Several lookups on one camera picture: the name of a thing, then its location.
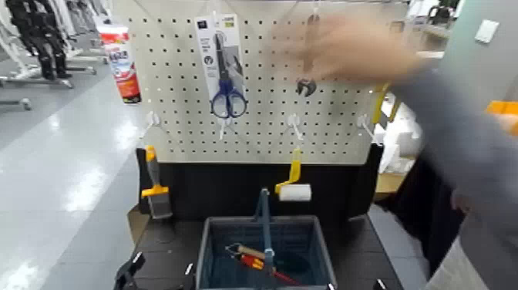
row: scissors handle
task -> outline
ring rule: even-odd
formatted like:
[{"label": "scissors handle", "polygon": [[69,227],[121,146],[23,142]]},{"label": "scissors handle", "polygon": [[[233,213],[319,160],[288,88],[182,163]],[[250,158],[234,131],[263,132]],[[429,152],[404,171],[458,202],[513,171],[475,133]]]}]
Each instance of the scissors handle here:
[{"label": "scissors handle", "polygon": [[[241,103],[242,108],[240,108],[239,111],[234,110],[235,103]],[[243,114],[247,112],[247,106],[246,99],[236,89],[232,89],[227,95],[227,112],[229,116],[233,118],[243,116]]]},{"label": "scissors handle", "polygon": [[[220,91],[212,99],[211,110],[213,114],[222,119],[242,116],[247,111],[247,101],[244,96],[234,88],[231,79],[220,79],[219,84]],[[226,112],[217,112],[214,104],[221,104],[223,102]],[[239,108],[239,111],[236,111],[234,108],[236,103],[240,103],[240,106],[242,106],[242,108]]]}]

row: gray plastic basket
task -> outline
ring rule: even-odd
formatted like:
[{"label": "gray plastic basket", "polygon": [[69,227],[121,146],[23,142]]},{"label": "gray plastic basket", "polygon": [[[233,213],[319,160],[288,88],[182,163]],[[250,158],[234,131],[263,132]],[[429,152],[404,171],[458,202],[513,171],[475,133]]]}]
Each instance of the gray plastic basket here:
[{"label": "gray plastic basket", "polygon": [[[331,266],[328,249],[315,216],[273,217],[270,223],[263,223],[257,217],[209,217],[205,221],[198,258],[196,287],[201,289],[327,289],[331,284],[337,287],[335,273]],[[266,275],[266,270],[247,268],[230,257],[225,247],[241,243],[249,248],[263,251],[290,251],[305,258],[310,268],[304,273],[286,274],[300,282],[294,287]]]}]

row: white hook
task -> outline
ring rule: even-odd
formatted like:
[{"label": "white hook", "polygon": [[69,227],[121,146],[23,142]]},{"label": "white hook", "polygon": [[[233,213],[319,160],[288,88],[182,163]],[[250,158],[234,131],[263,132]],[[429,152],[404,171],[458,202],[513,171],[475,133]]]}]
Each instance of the white hook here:
[{"label": "white hook", "polygon": [[302,138],[301,131],[298,130],[297,126],[301,124],[301,118],[297,116],[297,114],[291,114],[288,116],[288,126],[293,127],[295,130],[295,135],[297,135],[297,139],[299,141],[303,141],[304,138]]},{"label": "white hook", "polygon": [[147,127],[144,129],[144,131],[140,134],[140,139],[143,139],[144,136],[146,136],[146,133],[149,129],[151,129],[152,126],[160,126],[160,117],[153,111],[150,111],[146,115],[146,122]]},{"label": "white hook", "polygon": [[210,0],[210,6],[212,6],[212,24],[214,25],[214,28],[219,27],[219,19],[218,15],[220,14],[221,10],[221,2],[220,0]]},{"label": "white hook", "polygon": [[225,127],[229,126],[231,122],[232,122],[232,118],[228,118],[228,119],[217,118],[217,123],[220,124],[220,126],[221,126],[220,141],[223,139],[223,135],[225,134]]},{"label": "white hook", "polygon": [[368,128],[367,120],[368,120],[367,114],[361,115],[358,117],[356,125],[360,128],[365,129],[365,131],[367,131],[367,134],[372,138],[372,140],[376,143],[376,145],[381,146],[381,144],[376,139],[376,136],[374,135],[374,133]]},{"label": "white hook", "polygon": [[320,0],[313,0],[313,14],[318,15],[318,9],[320,8]]}]

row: hand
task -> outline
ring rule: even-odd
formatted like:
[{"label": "hand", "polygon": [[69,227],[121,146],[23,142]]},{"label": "hand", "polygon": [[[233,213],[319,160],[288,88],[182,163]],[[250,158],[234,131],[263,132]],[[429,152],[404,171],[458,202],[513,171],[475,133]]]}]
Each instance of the hand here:
[{"label": "hand", "polygon": [[[308,26],[290,26],[274,32],[281,41],[273,47],[289,52],[278,53],[282,59],[313,58],[313,69],[305,73],[312,79],[338,77],[388,82],[404,77],[421,62],[389,27],[366,15],[321,16],[318,34],[310,46],[305,39]],[[292,68],[290,73],[297,75]]]}]

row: scissors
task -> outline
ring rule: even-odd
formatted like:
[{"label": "scissors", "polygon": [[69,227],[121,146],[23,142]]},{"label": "scissors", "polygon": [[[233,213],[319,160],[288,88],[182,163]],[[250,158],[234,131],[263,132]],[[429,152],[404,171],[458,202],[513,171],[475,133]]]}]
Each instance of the scissors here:
[{"label": "scissors", "polygon": [[216,57],[220,71],[220,90],[212,99],[210,110],[221,119],[238,118],[247,111],[247,101],[234,87],[234,82],[229,76],[221,48],[220,36],[216,35],[214,41],[216,42]]}]

